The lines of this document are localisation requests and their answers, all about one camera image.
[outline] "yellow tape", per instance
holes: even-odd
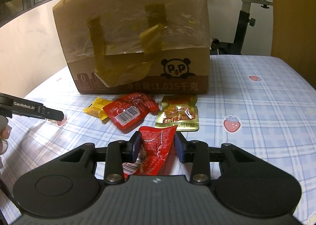
[[[162,35],[167,26],[165,5],[149,5],[145,10],[149,29],[139,35],[144,54],[133,63],[124,56],[121,56],[119,62],[114,62],[111,56],[107,56],[107,42],[104,39],[100,17],[88,22],[95,56],[94,73],[107,87],[116,87],[143,79],[162,50]]]
[[[159,23],[140,33],[139,39],[144,49],[144,57],[146,59],[150,54],[161,52],[162,32],[164,29],[165,27]]]
[[[147,13],[148,28],[151,28],[157,24],[162,24],[167,26],[167,16],[164,4],[154,4],[145,6],[145,11]]]
[[[150,58],[141,58],[134,60],[134,62],[131,63],[129,58],[125,59],[125,56],[122,55],[120,56],[119,61],[113,61],[113,56],[106,55],[106,43],[100,24],[100,18],[89,21],[88,26],[95,56],[94,73],[105,86],[116,87],[132,83],[143,79],[149,73],[154,58],[152,58],[152,60]],[[154,43],[150,40],[150,37],[146,35],[147,33],[145,33],[145,39],[148,40],[149,46],[152,47],[151,44]]]

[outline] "snack package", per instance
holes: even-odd
[[[198,108],[196,95],[167,95],[162,99],[162,110],[158,113],[155,128],[177,125],[178,131],[197,131]]]
[[[141,121],[148,113],[157,112],[159,106],[146,94],[132,93],[114,100],[103,110],[119,129],[124,130]]]
[[[107,104],[112,103],[111,100],[107,99],[102,99],[101,97],[97,97],[91,105],[83,109],[83,112],[86,114],[89,114],[91,116],[100,118],[101,121],[106,119],[108,116],[103,110],[103,107],[106,106]]]
[[[177,126],[156,129],[142,126],[142,149],[133,164],[123,163],[124,177],[131,174],[155,176],[167,159]]]

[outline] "knob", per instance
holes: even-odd
[[[250,25],[251,27],[254,27],[255,24],[256,24],[256,19],[255,19],[255,18],[251,18],[248,22],[249,22],[249,25]]]
[[[220,48],[220,42],[218,39],[213,39],[212,44],[211,44],[211,49],[216,50]]]

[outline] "red snack package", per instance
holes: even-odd
[[[142,126],[143,148],[140,150],[137,161],[133,164],[123,163],[125,179],[133,175],[158,174],[163,163],[167,159],[177,126],[164,129]]]
[[[159,110],[157,103],[143,93],[132,93],[114,100],[103,110],[119,129],[126,129],[148,113]]]

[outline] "tablecloth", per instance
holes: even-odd
[[[188,140],[201,140],[219,147],[236,146],[292,174],[301,184],[302,197],[294,216],[304,224],[316,222],[316,91],[282,60],[264,56],[210,56],[209,92],[198,96],[200,129],[184,132]],[[110,121],[83,113],[97,95],[81,95],[66,67],[47,79],[27,99],[62,110],[67,121],[14,116],[8,151],[2,156],[1,178],[12,190],[25,172],[86,142],[105,147],[111,141],[128,140]],[[103,95],[115,99],[119,95]],[[160,102],[162,95],[155,95]],[[148,115],[142,125],[154,126]],[[229,122],[235,121],[233,128]],[[104,163],[96,177],[102,178]],[[162,174],[188,174],[189,165],[170,155]],[[211,176],[219,177],[218,163],[211,163]],[[8,223],[20,214],[1,192],[1,209]]]

